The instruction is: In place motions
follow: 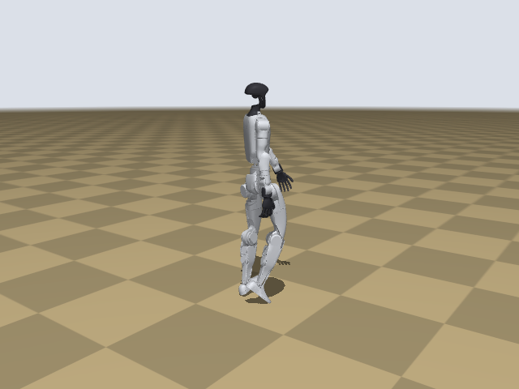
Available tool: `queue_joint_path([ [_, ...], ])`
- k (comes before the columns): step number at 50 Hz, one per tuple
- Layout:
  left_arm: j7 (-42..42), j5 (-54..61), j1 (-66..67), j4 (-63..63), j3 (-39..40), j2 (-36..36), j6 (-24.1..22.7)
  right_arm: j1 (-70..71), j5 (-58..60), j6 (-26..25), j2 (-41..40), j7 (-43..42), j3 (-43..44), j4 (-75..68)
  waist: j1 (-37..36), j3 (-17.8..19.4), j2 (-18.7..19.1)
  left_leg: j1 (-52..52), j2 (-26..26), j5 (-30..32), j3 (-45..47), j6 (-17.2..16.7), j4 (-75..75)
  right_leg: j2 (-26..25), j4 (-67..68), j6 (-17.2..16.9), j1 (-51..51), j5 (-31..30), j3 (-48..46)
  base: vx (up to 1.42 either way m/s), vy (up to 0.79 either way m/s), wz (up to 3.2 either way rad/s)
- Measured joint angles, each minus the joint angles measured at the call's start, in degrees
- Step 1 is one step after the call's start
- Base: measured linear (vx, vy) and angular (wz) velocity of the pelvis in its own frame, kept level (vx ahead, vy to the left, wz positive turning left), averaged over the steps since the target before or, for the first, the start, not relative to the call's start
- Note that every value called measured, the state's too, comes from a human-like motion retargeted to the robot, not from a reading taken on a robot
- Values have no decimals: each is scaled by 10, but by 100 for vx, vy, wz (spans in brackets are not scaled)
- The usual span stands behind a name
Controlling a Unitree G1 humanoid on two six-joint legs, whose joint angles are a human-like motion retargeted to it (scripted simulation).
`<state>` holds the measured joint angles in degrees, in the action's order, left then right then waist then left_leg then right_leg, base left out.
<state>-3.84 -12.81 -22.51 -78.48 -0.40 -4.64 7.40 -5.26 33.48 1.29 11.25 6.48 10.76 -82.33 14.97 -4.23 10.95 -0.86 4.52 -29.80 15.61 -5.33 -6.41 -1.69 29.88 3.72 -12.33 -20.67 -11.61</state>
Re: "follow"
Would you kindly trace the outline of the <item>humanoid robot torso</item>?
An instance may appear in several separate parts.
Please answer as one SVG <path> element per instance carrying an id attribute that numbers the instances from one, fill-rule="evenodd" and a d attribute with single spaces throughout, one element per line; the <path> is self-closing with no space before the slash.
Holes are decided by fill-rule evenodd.
<path id="1" fill-rule="evenodd" d="M 250 174 L 246 175 L 246 188 L 247 190 L 255 195 L 259 195 L 258 185 L 260 183 L 260 171 L 259 161 L 257 160 L 256 148 L 257 148 L 257 134 L 255 131 L 255 122 L 256 118 L 266 118 L 265 115 L 261 114 L 261 112 L 257 112 L 258 115 L 253 115 L 248 117 L 247 114 L 243 119 L 243 134 L 244 134 L 244 145 L 245 145 L 245 153 L 247 161 L 252 165 L 253 168 L 250 169 Z M 265 151 L 269 154 L 269 146 L 270 146 L 270 135 L 271 129 L 268 133 L 268 146 L 265 148 Z"/>

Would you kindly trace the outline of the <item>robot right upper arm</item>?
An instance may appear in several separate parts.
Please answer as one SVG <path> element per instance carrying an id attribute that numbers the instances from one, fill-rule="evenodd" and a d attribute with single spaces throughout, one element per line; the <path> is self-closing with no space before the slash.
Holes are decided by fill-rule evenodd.
<path id="1" fill-rule="evenodd" d="M 269 130 L 270 130 L 270 123 L 268 120 L 266 120 L 264 118 L 256 118 L 256 122 L 255 122 L 255 131 L 257 134 L 256 155 L 257 155 L 257 160 L 259 162 L 260 162 L 260 156 L 263 153 L 267 153 L 265 151 L 265 148 L 268 146 Z M 270 160 L 271 160 L 271 157 L 270 157 Z"/>

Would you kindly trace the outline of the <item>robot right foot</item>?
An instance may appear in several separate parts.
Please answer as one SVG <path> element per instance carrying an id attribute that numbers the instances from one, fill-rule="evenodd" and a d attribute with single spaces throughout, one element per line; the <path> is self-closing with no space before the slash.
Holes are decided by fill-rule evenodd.
<path id="1" fill-rule="evenodd" d="M 257 285 L 258 283 L 256 283 L 255 281 L 250 281 L 249 283 L 246 284 L 246 286 L 251 290 L 253 291 L 254 293 L 256 293 L 257 295 L 259 295 L 261 298 L 263 298 L 267 303 L 271 303 L 271 301 L 269 300 L 266 292 L 264 291 L 264 288 L 262 289 L 259 284 L 259 286 Z"/>

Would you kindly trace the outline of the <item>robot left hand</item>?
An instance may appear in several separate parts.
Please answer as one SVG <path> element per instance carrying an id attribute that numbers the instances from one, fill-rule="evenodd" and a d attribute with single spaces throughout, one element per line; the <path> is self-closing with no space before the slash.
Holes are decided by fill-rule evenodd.
<path id="1" fill-rule="evenodd" d="M 288 187 L 288 185 L 287 185 L 286 182 L 288 182 L 288 184 L 289 184 L 289 186 L 290 186 L 290 189 L 292 189 L 292 186 L 291 186 L 289 180 L 291 180 L 292 182 L 294 182 L 294 181 L 293 181 L 293 179 L 292 179 L 289 175 L 287 175 L 287 174 L 285 174 L 285 173 L 283 172 L 283 168 L 281 167 L 280 164 L 279 164 L 279 166 L 280 166 L 280 168 L 281 168 L 281 171 L 278 171 L 278 172 L 275 172 L 274 170 L 273 170 L 273 171 L 274 171 L 275 174 L 277 174 L 277 181 L 278 181 L 278 183 L 279 183 L 280 190 L 281 190 L 281 192 L 282 192 L 282 188 L 281 188 L 281 184 L 282 184 L 283 189 L 284 189 L 284 192 L 285 192 L 285 186 L 286 186 L 287 190 L 289 191 L 289 187 Z M 272 168 L 272 169 L 273 169 L 273 168 Z M 289 179 L 289 180 L 288 180 L 288 179 Z M 285 185 L 284 185 L 283 182 L 285 183 Z"/>

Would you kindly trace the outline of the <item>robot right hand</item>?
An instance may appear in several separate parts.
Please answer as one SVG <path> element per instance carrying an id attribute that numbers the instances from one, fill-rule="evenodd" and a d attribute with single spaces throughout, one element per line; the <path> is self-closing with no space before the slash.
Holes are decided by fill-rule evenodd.
<path id="1" fill-rule="evenodd" d="M 269 216 L 272 215 L 272 210 L 275 209 L 275 204 L 271 198 L 272 196 L 272 193 L 271 194 L 266 194 L 265 193 L 265 189 L 262 188 L 261 189 L 262 191 L 262 197 L 264 197 L 264 201 L 263 201 L 263 204 L 262 204 L 262 214 L 259 216 L 259 217 L 262 217 L 262 218 L 268 218 Z"/>

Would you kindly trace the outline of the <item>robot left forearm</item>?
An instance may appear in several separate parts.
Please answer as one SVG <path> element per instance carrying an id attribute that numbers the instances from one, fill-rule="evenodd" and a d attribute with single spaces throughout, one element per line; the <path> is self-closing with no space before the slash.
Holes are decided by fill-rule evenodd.
<path id="1" fill-rule="evenodd" d="M 272 152 L 271 148 L 269 148 L 269 155 L 271 157 L 270 165 L 273 167 L 273 170 L 275 172 L 281 171 L 281 168 L 280 168 L 279 163 L 278 163 L 278 159 L 276 158 L 276 156 Z"/>

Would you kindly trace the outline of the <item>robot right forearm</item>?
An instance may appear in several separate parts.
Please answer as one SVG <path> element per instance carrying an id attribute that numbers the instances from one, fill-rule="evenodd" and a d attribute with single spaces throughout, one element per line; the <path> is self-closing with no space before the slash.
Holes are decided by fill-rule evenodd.
<path id="1" fill-rule="evenodd" d="M 259 177 L 260 177 L 260 185 L 261 189 L 265 189 L 266 195 L 270 195 L 272 193 L 271 187 L 271 179 L 270 179 L 270 156 L 267 153 L 263 153 L 259 158 Z M 262 192 L 262 191 L 261 191 Z"/>

